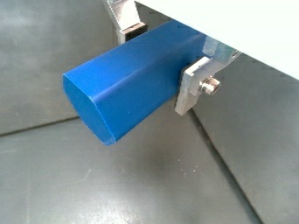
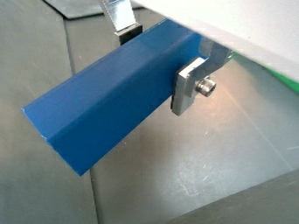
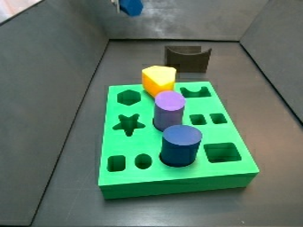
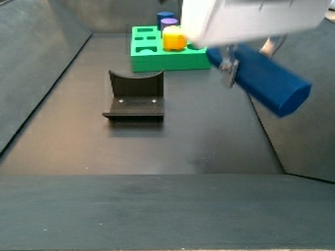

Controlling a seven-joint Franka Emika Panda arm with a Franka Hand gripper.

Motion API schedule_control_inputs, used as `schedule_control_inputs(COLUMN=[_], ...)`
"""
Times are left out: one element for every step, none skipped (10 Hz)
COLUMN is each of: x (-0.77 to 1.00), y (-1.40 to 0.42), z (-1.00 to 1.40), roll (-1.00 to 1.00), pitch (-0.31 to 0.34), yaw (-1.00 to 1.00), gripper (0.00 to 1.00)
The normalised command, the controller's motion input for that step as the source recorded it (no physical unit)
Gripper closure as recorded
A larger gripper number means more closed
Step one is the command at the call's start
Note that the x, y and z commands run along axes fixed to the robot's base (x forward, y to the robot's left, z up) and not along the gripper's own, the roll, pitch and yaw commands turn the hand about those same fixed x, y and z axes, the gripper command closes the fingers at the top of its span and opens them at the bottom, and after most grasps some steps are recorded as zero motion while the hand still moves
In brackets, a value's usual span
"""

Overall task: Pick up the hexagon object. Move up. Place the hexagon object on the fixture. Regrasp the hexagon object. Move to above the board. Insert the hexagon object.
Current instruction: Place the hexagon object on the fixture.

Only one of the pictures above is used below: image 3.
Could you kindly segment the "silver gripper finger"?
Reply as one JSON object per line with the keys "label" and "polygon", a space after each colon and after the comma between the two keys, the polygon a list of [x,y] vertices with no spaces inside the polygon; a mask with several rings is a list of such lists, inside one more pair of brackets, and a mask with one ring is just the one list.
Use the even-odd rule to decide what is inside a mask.
{"label": "silver gripper finger", "polygon": [[117,12],[121,13],[121,0],[110,0],[117,7]]}

